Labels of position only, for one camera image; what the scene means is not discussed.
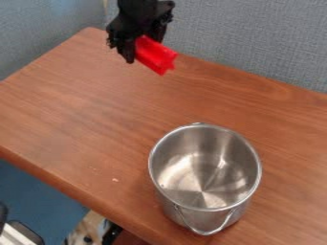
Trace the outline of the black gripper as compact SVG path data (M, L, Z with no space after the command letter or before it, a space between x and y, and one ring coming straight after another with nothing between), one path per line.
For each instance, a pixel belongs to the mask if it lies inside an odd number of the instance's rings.
M165 41L174 8L173 0L118 0L119 12L106 26L107 43L130 64L135 61L135 40L141 36Z

